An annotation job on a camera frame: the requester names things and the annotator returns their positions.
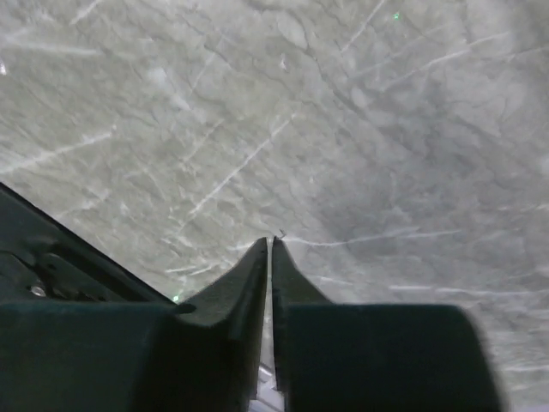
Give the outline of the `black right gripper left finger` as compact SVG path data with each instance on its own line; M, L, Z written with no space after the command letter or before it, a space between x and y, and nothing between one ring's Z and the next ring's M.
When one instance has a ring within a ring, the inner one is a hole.
M268 242L190 299L56 300L1 255L4 411L245 411L257 393Z

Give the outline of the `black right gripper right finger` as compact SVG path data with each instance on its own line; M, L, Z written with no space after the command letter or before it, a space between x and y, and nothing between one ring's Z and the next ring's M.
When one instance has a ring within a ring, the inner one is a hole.
M502 411L472 319L439 304L338 304L272 245L278 390L288 411Z

